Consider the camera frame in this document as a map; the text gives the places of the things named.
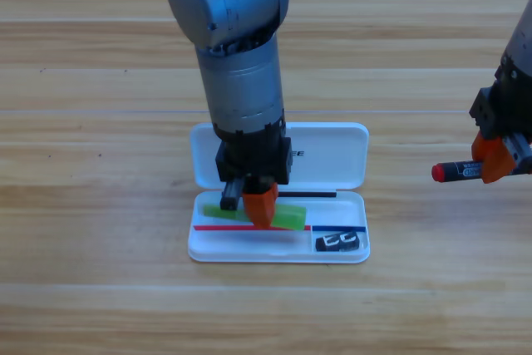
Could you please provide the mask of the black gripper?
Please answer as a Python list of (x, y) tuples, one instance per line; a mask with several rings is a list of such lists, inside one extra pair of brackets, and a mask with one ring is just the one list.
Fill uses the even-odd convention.
[(278, 184), (286, 185), (293, 162), (286, 121), (267, 124), (262, 130), (227, 132), (218, 127), (221, 139), (215, 163), (225, 183), (222, 210), (236, 210), (243, 198), (244, 212), (257, 229), (269, 229), (275, 216)]
[(494, 183), (518, 170), (531, 172), (531, 75), (504, 55), (490, 87), (479, 90), (470, 116), (479, 131), (473, 160), (483, 160), (481, 179)]

